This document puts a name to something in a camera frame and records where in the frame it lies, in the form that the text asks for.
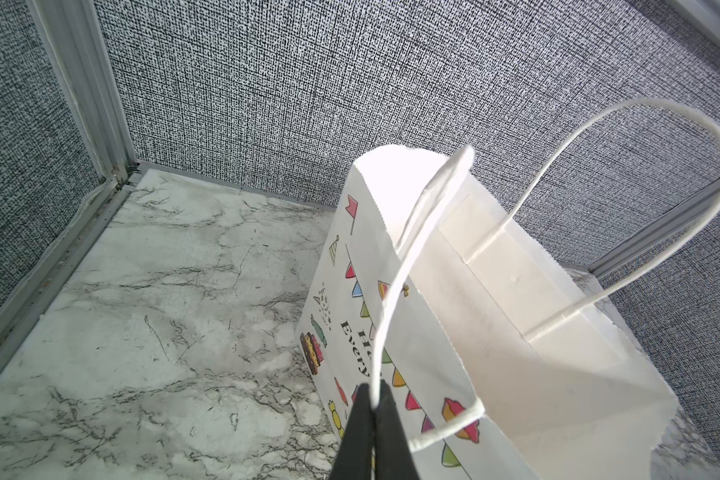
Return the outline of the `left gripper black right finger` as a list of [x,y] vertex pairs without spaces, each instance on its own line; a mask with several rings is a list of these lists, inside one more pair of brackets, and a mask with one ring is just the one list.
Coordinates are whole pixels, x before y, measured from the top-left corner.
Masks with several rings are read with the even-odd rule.
[[374,411],[376,480],[419,480],[408,441],[389,385],[380,383],[379,404]]

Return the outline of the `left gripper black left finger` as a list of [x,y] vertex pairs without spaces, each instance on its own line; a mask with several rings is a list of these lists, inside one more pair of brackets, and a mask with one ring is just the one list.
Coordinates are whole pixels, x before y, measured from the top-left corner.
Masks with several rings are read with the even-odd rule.
[[368,384],[361,384],[329,480],[371,480],[375,418]]

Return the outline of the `white printed paper bag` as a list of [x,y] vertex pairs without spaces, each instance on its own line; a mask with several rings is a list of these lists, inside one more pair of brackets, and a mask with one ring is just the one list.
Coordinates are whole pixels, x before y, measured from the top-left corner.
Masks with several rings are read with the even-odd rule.
[[384,380],[419,479],[653,478],[675,393],[474,159],[386,145],[349,170],[296,332],[339,447]]

